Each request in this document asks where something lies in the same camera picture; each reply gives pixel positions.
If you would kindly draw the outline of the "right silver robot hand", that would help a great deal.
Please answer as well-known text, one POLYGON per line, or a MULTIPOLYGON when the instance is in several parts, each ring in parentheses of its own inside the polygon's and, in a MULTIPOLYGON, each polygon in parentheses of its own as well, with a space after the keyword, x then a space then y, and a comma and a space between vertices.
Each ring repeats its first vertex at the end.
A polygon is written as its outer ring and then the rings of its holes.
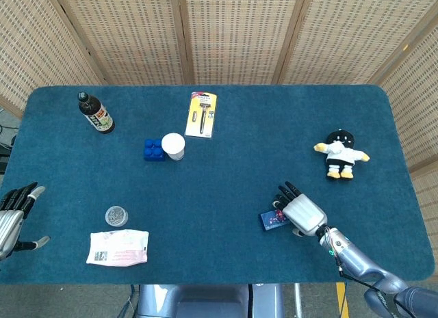
POLYGON ((293 233, 321 239, 328 226, 326 213, 290 182, 279 185, 278 189, 272 206, 292 223, 293 233))

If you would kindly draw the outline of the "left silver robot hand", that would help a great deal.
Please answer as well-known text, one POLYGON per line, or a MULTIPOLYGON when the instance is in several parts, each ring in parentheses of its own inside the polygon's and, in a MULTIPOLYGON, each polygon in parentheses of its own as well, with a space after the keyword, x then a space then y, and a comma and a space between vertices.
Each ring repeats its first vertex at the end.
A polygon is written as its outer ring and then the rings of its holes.
POLYGON ((18 189, 11 189, 1 198, 1 260, 7 259, 13 252, 37 250, 45 246, 50 236, 43 236, 37 241, 20 241, 21 230, 32 207, 45 186, 37 182, 18 189))

